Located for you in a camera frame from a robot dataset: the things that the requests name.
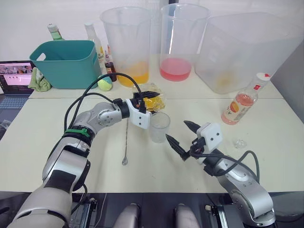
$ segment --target green strap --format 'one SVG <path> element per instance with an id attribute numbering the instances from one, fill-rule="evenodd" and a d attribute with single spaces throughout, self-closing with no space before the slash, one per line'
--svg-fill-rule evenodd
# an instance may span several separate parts
<path id="1" fill-rule="evenodd" d="M 90 135 L 87 133 L 87 129 L 86 129 L 86 128 L 83 128 L 83 129 L 81 129 L 81 130 L 77 130 L 77 129 L 67 129 L 67 130 L 65 131 L 65 133 L 67 133 L 67 132 L 81 133 L 81 134 L 83 134 L 83 135 L 86 136 L 86 137 L 90 137 Z"/>

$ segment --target laptop screen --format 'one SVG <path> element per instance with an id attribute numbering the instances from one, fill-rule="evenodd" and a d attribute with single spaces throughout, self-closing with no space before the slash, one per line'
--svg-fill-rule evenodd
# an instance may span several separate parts
<path id="1" fill-rule="evenodd" d="M 6 95 L 29 95 L 34 64 L 31 61 L 0 62 L 0 86 Z"/>

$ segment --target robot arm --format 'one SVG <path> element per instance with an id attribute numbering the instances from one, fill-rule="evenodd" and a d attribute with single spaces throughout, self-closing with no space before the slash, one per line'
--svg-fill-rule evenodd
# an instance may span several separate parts
<path id="1" fill-rule="evenodd" d="M 229 193 L 238 208 L 238 213 L 246 228 L 270 227 L 275 222 L 273 202 L 268 192 L 258 183 L 257 177 L 246 166 L 235 165 L 225 158 L 218 149 L 222 133 L 217 123 L 207 123 L 200 127 L 191 122 L 185 124 L 197 134 L 188 152 L 185 152 L 178 141 L 167 135 L 171 147 L 185 161 L 190 156 L 197 158 L 204 165 L 204 171 L 216 176 L 221 186 Z"/>
<path id="2" fill-rule="evenodd" d="M 87 159 L 92 140 L 105 127 L 124 118 L 147 129 L 150 112 L 140 109 L 140 100 L 101 102 L 77 116 L 50 153 L 42 173 L 42 185 L 21 206 L 9 228 L 67 228 L 72 192 L 81 188 L 90 169 Z"/>

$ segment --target table surface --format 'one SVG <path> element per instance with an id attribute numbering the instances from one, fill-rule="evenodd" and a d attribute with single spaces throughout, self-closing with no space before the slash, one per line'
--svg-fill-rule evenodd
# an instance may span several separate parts
<path id="1" fill-rule="evenodd" d="M 234 98 L 237 91 L 228 94 L 214 93 L 194 72 L 192 69 L 189 78 L 181 82 L 171 82 L 164 79 L 159 73 L 158 55 L 150 58 L 150 79 L 149 82 L 155 83 L 166 95 L 168 99 L 200 99 L 200 98 Z M 30 98 L 78 98 L 82 95 L 84 89 L 55 89 L 51 88 L 46 92 L 34 91 Z M 122 86 L 118 81 L 114 82 L 113 89 L 110 91 L 101 91 L 98 87 L 90 92 L 102 93 L 110 99 L 131 98 L 132 90 Z M 268 83 L 259 93 L 259 98 L 283 98 L 272 83 Z"/>
<path id="2" fill-rule="evenodd" d="M 72 98 L 29 99 L 0 141 L 0 190 L 33 191 L 41 185 L 47 157 L 63 133 L 63 119 Z M 85 99 L 80 112 L 94 107 L 98 99 Z M 198 124 L 218 122 L 224 140 L 219 149 L 240 157 L 253 150 L 260 163 L 261 184 L 267 191 L 304 190 L 304 125 L 284 99 L 260 99 L 237 125 L 220 119 L 228 99 L 172 99 L 166 112 L 171 117 L 169 134 L 189 148 L 196 137 L 183 120 Z M 86 179 L 89 192 L 225 192 L 215 177 L 206 174 L 195 159 L 183 162 L 168 143 L 149 140 L 147 130 L 126 120 L 103 129 L 95 137 L 88 159 L 91 170 Z M 247 142 L 236 149 L 233 140 Z M 255 170 L 254 160 L 244 160 Z"/>

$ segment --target laptop keyboard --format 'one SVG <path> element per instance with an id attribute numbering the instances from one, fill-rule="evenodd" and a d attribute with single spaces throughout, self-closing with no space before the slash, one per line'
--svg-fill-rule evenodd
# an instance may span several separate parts
<path id="1" fill-rule="evenodd" d="M 21 109 L 25 102 L 27 101 L 27 97 L 5 97 L 3 101 L 0 103 L 0 109 L 6 108 L 17 108 Z"/>

